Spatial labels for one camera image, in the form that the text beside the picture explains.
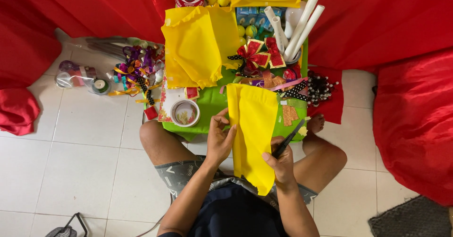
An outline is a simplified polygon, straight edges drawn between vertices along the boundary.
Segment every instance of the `electric cord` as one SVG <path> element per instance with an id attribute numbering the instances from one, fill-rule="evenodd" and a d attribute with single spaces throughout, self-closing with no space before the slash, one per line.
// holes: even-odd
<path id="1" fill-rule="evenodd" d="M 171 205 L 172 203 L 173 203 L 173 196 L 170 194 L 170 205 Z M 137 235 L 137 236 L 135 236 L 135 237 L 141 237 L 141 236 L 143 236 L 143 235 L 149 233 L 150 231 L 154 230 L 154 229 L 156 228 L 156 226 L 162 221 L 162 218 L 164 218 L 164 216 L 165 216 L 165 214 L 159 219 L 159 221 L 158 221 L 157 223 L 154 224 L 154 226 L 153 226 L 151 229 L 149 229 L 149 230 L 147 230 L 146 232 L 144 232 L 144 233 L 142 233 L 142 234 L 140 234 L 140 235 Z"/>

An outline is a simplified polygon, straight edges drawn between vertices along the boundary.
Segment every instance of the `hand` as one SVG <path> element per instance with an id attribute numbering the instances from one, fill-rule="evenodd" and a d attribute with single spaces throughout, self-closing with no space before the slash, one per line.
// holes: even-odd
<path id="1" fill-rule="evenodd" d="M 283 142 L 285 138 L 283 136 L 272 137 L 270 145 L 272 150 Z M 278 159 L 271 156 L 269 153 L 263 153 L 261 155 L 266 163 L 275 171 L 275 184 L 280 188 L 289 188 L 296 184 L 296 178 L 294 177 L 294 162 L 293 162 L 293 150 L 290 146 L 286 146 L 286 149 L 280 155 Z"/>
<path id="2" fill-rule="evenodd" d="M 205 162 L 218 167 L 230 154 L 236 136 L 237 126 L 223 130 L 230 122 L 225 118 L 228 108 L 212 116 L 207 134 L 207 153 Z"/>

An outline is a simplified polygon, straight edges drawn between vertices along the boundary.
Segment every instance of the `leg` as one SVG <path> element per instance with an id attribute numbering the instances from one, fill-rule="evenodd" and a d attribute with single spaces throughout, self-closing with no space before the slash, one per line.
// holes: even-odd
<path id="1" fill-rule="evenodd" d="M 305 158 L 294 163 L 297 183 L 319 193 L 343 169 L 348 158 L 337 146 L 316 136 L 324 128 L 323 115 L 319 114 L 307 124 L 309 130 L 303 139 Z"/>
<path id="2" fill-rule="evenodd" d="M 140 140 L 153 165 L 183 160 L 198 160 L 162 123 L 148 121 L 140 127 Z"/>

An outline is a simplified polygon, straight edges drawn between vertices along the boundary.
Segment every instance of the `gray doormat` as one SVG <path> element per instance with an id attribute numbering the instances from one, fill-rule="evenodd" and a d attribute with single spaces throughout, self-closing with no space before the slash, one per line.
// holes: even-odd
<path id="1" fill-rule="evenodd" d="M 368 223 L 375 237 L 451 237 L 449 209 L 418 196 Z"/>

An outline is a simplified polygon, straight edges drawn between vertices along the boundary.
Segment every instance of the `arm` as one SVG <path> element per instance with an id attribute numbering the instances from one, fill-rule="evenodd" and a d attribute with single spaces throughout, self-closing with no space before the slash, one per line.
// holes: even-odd
<path id="1" fill-rule="evenodd" d="M 283 141 L 282 136 L 273 137 L 271 145 Z M 283 227 L 289 236 L 319 237 L 318 229 L 299 193 L 293 170 L 293 151 L 288 146 L 279 159 L 269 153 L 262 154 L 266 163 L 275 171 L 275 185 L 279 200 Z"/>
<path id="2" fill-rule="evenodd" d="M 167 232 L 186 236 L 192 228 L 214 174 L 220 163 L 228 157 L 236 135 L 235 125 L 231 129 L 223 131 L 229 124 L 225 118 L 226 113 L 228 113 L 228 108 L 211 118 L 207 136 L 206 159 L 168 209 L 160 223 L 158 236 Z"/>

